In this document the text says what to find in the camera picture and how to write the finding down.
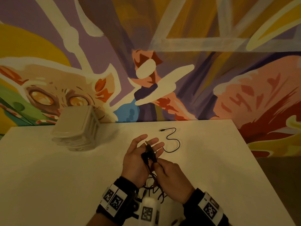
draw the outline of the hand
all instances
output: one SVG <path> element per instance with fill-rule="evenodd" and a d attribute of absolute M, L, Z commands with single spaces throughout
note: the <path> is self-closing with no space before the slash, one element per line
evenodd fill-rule
<path fill-rule="evenodd" d="M 138 143 L 142 140 L 146 139 L 148 137 L 147 134 L 141 135 L 131 142 L 131 145 L 126 152 L 126 155 L 123 158 L 123 169 L 121 176 L 130 180 L 133 182 L 138 189 L 140 189 L 149 176 L 149 170 L 145 163 L 143 162 L 143 159 L 141 158 L 141 154 L 145 152 L 145 146 L 146 144 L 142 144 L 140 147 L 137 147 Z M 148 141 L 149 145 L 153 145 L 159 141 L 158 138 L 153 138 L 150 141 Z M 160 142 L 157 143 L 155 146 L 153 146 L 154 152 L 156 152 L 156 158 L 160 157 L 163 153 L 163 147 L 164 143 Z"/>
<path fill-rule="evenodd" d="M 174 201 L 185 204 L 195 191 L 178 164 L 158 159 L 153 165 L 157 180 L 164 192 Z"/>

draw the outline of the dark floor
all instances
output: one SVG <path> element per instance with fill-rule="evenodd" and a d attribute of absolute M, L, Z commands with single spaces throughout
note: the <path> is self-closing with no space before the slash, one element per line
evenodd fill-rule
<path fill-rule="evenodd" d="M 301 226 L 301 157 L 258 158 L 296 226 Z"/>

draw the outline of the orange eye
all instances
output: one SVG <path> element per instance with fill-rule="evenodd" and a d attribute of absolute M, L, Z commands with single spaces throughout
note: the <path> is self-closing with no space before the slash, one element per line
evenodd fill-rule
<path fill-rule="evenodd" d="M 29 95 L 33 100 L 43 105 L 52 105 L 54 103 L 51 97 L 39 91 L 32 91 L 29 93 Z"/>
<path fill-rule="evenodd" d="M 89 105 L 87 99 L 83 97 L 72 97 L 69 99 L 69 102 L 72 106 Z"/>

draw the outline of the tabletop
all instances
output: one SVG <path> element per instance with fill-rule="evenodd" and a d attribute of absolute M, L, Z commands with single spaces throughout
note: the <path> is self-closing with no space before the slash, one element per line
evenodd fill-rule
<path fill-rule="evenodd" d="M 97 147 L 71 152 L 51 140 L 53 126 L 13 127 L 0 141 L 0 224 L 83 226 L 104 190 L 122 171 L 131 140 L 148 134 L 178 163 L 194 187 L 207 191 L 233 226 L 295 225 L 231 120 L 101 124 Z M 159 226 L 183 216 L 170 198 L 161 205 Z M 130 218 L 124 225 L 137 225 Z"/>

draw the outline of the person's left hand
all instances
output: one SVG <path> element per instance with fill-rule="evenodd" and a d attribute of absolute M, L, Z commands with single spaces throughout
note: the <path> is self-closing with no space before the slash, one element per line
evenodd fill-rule
<path fill-rule="evenodd" d="M 140 147 L 137 147 L 138 143 L 148 137 L 147 134 L 141 135 L 131 142 L 126 155 L 123 158 L 123 169 L 121 176 L 133 182 L 138 189 L 140 189 L 149 176 L 149 170 L 147 166 L 144 164 L 143 159 L 141 158 L 141 154 L 145 152 L 145 143 L 142 144 Z M 153 145 L 159 141 L 158 138 L 153 138 L 148 141 L 149 145 Z M 154 152 L 156 152 L 156 158 L 160 157 L 163 153 L 164 142 L 157 143 L 153 146 Z"/>

